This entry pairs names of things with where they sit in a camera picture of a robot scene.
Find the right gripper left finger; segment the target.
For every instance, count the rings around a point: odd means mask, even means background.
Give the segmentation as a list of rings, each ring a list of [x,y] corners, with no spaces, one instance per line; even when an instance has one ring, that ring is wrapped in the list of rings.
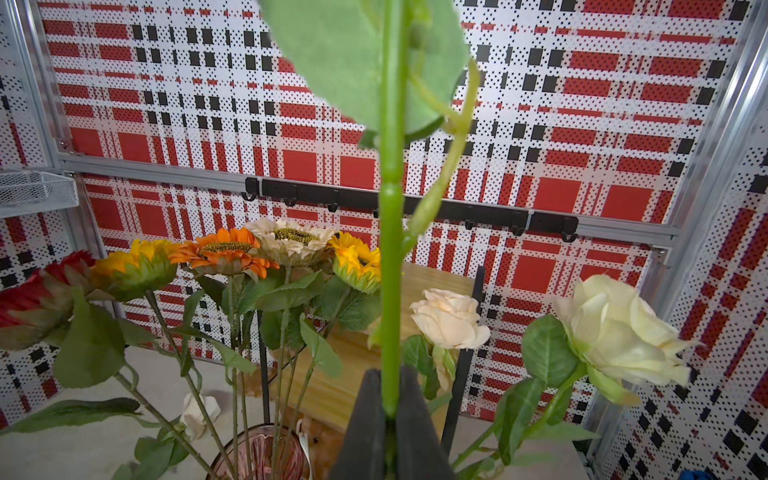
[[[383,479],[387,417],[382,406],[381,374],[365,372],[331,480]]]

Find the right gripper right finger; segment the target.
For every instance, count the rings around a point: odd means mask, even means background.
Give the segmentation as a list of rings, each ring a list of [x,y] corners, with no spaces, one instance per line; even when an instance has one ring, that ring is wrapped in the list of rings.
[[[449,480],[455,473],[441,447],[417,372],[410,366],[400,369],[399,400],[395,417],[397,439],[396,478]]]

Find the white rose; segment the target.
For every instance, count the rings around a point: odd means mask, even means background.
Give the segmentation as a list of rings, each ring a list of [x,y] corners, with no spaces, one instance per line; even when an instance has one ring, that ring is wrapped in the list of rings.
[[[502,396],[491,427],[452,464],[459,479],[491,479],[521,465],[527,440],[596,438],[564,416],[575,383],[587,378],[614,405],[635,405],[631,385],[688,383],[681,353],[691,347],[630,285],[607,275],[576,284],[554,312],[531,323],[522,338],[527,378]]]
[[[384,325],[400,344],[401,266],[436,218],[463,153],[479,90],[452,1],[262,1],[261,16],[282,56],[310,91],[365,126],[379,153]],[[454,137],[442,171],[404,216],[408,142],[437,128]]]

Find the beige daisy flower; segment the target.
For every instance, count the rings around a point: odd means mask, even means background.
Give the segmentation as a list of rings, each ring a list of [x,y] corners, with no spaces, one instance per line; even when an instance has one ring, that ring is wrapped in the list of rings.
[[[334,232],[270,219],[248,223],[246,229],[259,243],[256,256],[270,266],[266,277],[249,288],[241,308],[257,314],[260,348],[270,351],[276,361],[273,382],[262,381],[264,393],[273,395],[274,406],[271,446],[264,466],[270,479],[282,479],[293,428],[287,418],[288,403],[296,363],[305,347],[301,328],[312,301],[325,287],[327,244]]]

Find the yellow flower back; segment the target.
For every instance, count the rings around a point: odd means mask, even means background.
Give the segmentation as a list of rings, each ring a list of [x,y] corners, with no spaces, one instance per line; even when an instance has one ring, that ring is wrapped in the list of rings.
[[[191,359],[188,345],[185,342],[176,342],[155,294],[176,278],[177,265],[171,261],[171,256],[176,250],[177,245],[168,240],[134,240],[128,252],[114,252],[105,259],[98,260],[92,270],[93,278],[99,289],[108,292],[120,302],[137,299],[140,293],[145,296],[179,363],[181,376],[186,380],[193,402],[202,415],[203,425],[211,434],[219,452],[225,455],[225,447],[201,394],[202,376],[198,375],[197,381],[192,379],[190,371],[198,371]]]

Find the orange flower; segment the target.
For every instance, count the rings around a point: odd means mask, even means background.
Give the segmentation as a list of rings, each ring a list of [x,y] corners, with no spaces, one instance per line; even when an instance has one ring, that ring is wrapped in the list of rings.
[[[253,309],[247,297],[277,264],[257,255],[259,241],[247,229],[221,229],[188,241],[170,256],[173,264],[192,273],[201,292],[225,314],[229,337],[221,341],[225,379],[232,389],[232,452],[225,454],[231,479],[255,477],[254,454],[249,446],[250,422],[245,391],[246,375],[256,369],[252,353]]]

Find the brown teddy bear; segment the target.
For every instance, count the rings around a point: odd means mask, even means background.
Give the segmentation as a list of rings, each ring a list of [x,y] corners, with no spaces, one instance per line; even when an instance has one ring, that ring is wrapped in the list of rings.
[[[312,473],[314,479],[328,479],[342,448],[344,433],[308,416],[302,417],[297,427],[300,439],[306,439],[308,446],[305,477]]]

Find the pink ribbed glass vase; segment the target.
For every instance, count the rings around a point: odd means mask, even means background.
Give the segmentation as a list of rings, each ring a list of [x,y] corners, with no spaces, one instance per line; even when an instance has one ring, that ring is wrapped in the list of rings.
[[[237,442],[225,447],[228,460],[234,463],[234,445],[238,446],[239,479],[303,479],[309,462],[300,438],[286,426],[279,434],[277,449],[273,448],[275,426],[262,424],[241,432]]]

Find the bamboo two-tier shelf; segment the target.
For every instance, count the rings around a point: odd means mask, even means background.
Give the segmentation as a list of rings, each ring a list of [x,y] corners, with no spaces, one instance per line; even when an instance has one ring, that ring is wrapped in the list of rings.
[[[404,412],[403,407],[397,407],[397,409],[394,408],[394,398],[402,394],[404,391],[402,386],[395,386],[395,353],[398,353],[398,359],[403,362],[404,352],[405,350],[402,346],[395,347],[394,326],[389,327],[389,323],[386,322],[384,325],[384,345],[382,351],[383,359],[381,360],[381,373],[382,405],[389,420],[394,419],[395,413]],[[275,376],[270,377],[267,372],[266,347],[262,344],[259,345],[259,355],[261,361],[259,389],[262,394],[264,419],[269,422],[269,387],[273,385]],[[449,455],[452,449],[458,418],[461,411],[464,389],[467,384],[467,378],[469,376],[473,356],[474,351],[472,349],[461,349],[459,351],[458,365],[456,370],[458,379],[453,381],[453,384],[448,391],[450,394],[450,399],[448,402],[448,411],[445,424],[441,434],[441,446],[446,455]]]

